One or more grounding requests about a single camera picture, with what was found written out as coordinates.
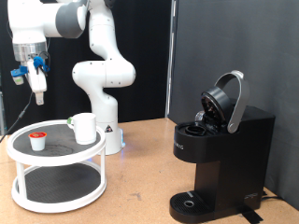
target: coffee maker handle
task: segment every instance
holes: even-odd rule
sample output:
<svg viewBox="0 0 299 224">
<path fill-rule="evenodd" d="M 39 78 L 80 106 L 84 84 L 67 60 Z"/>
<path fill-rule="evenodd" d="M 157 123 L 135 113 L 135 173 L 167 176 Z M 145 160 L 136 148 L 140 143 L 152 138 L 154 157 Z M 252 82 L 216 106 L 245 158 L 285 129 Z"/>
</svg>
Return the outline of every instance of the coffee maker handle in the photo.
<svg viewBox="0 0 299 224">
<path fill-rule="evenodd" d="M 250 96 L 249 83 L 244 79 L 244 74 L 239 71 L 234 70 L 231 73 L 224 74 L 217 80 L 215 86 L 220 89 L 223 89 L 226 86 L 226 84 L 233 78 L 237 78 L 240 91 L 235 104 L 233 115 L 231 116 L 231 119 L 227 126 L 227 131 L 229 133 L 236 132 L 240 124 L 240 121 L 243 117 Z"/>
</svg>

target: black coffee maker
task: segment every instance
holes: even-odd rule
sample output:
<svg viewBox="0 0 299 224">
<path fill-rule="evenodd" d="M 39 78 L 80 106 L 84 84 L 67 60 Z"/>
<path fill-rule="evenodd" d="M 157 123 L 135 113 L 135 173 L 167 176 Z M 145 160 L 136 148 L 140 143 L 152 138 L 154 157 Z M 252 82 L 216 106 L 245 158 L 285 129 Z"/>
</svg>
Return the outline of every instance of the black coffee maker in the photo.
<svg viewBox="0 0 299 224">
<path fill-rule="evenodd" d="M 234 103 L 222 90 L 239 83 Z M 205 112 L 175 128 L 174 154 L 196 163 L 194 190 L 170 200 L 170 215 L 184 223 L 202 223 L 260 208 L 275 116 L 247 106 L 249 84 L 241 72 L 223 75 L 202 93 Z"/>
</svg>

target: wire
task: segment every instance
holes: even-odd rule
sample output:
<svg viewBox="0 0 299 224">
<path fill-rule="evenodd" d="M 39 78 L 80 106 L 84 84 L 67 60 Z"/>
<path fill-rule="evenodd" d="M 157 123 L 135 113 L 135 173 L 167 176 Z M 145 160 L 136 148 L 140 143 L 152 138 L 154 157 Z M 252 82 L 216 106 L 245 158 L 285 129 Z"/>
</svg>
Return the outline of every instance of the wire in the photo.
<svg viewBox="0 0 299 224">
<path fill-rule="evenodd" d="M 49 37 L 49 41 L 48 41 L 48 47 L 47 47 L 47 50 L 49 49 L 49 46 L 50 46 L 50 37 Z"/>
<path fill-rule="evenodd" d="M 49 60 L 48 68 L 50 68 L 50 54 L 46 51 L 41 51 L 38 56 L 40 56 L 41 54 L 46 54 L 46 56 L 48 57 L 48 60 Z"/>
<path fill-rule="evenodd" d="M 268 200 L 268 199 L 278 199 L 278 200 L 283 200 L 283 198 L 279 197 L 279 196 L 273 196 L 273 197 L 262 197 L 262 201 Z"/>
<path fill-rule="evenodd" d="M 9 21 L 7 21 L 7 32 L 8 32 L 8 34 L 9 34 L 10 38 L 12 39 L 12 34 L 10 33 L 10 31 L 9 31 L 9 29 L 8 29 L 8 25 L 9 25 Z"/>
<path fill-rule="evenodd" d="M 31 92 L 31 95 L 30 95 L 30 98 L 29 98 L 29 103 L 28 105 L 23 109 L 23 111 L 19 114 L 17 120 L 13 123 L 13 125 L 8 129 L 8 131 L 6 132 L 6 134 L 1 138 L 0 140 L 0 143 L 2 143 L 3 139 L 8 135 L 8 133 L 10 132 L 11 129 L 13 129 L 13 127 L 18 123 L 18 121 L 23 117 L 23 115 L 25 114 L 26 112 L 26 109 L 28 108 L 29 104 L 31 103 L 31 98 L 32 98 L 32 95 L 34 93 Z"/>
</svg>

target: wooden table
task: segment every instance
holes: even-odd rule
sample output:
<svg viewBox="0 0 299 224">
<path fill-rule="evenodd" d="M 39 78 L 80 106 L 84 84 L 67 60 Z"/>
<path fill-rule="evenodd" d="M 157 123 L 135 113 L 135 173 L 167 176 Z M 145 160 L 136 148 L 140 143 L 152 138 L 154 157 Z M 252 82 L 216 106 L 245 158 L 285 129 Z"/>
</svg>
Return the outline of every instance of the wooden table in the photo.
<svg viewBox="0 0 299 224">
<path fill-rule="evenodd" d="M 0 223 L 177 223 L 169 215 L 169 200 L 193 189 L 195 164 L 173 155 L 175 123 L 153 119 L 120 124 L 126 147 L 106 156 L 107 189 L 95 202 L 62 214 L 29 212 L 13 202 L 11 186 L 17 175 L 15 161 L 0 146 Z M 99 156 L 93 161 L 100 164 Z M 263 224 L 298 224 L 299 213 L 279 200 L 262 202 L 256 211 Z M 211 221 L 215 224 L 249 224 L 241 215 Z"/>
</svg>

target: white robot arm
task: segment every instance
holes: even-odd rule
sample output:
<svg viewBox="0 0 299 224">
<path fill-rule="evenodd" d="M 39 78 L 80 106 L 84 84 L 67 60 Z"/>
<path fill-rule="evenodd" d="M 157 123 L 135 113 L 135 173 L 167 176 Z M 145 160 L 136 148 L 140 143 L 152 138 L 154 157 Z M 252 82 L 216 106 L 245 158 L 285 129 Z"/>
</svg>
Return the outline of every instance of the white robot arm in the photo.
<svg viewBox="0 0 299 224">
<path fill-rule="evenodd" d="M 118 102 L 104 93 L 103 88 L 125 87 L 135 81 L 134 67 L 121 56 L 117 47 L 109 2 L 93 0 L 90 4 L 90 47 L 104 61 L 77 63 L 73 69 L 75 83 L 91 100 L 97 125 L 107 133 L 107 155 L 119 152 L 123 145 L 118 126 Z"/>
<path fill-rule="evenodd" d="M 26 75 L 36 103 L 44 104 L 47 90 L 45 71 L 36 67 L 35 57 L 44 63 L 48 58 L 46 37 L 77 38 L 85 29 L 90 0 L 57 0 L 43 4 L 39 0 L 8 0 L 8 18 L 13 34 L 12 44 L 20 69 L 11 72 L 17 85 Z"/>
</svg>

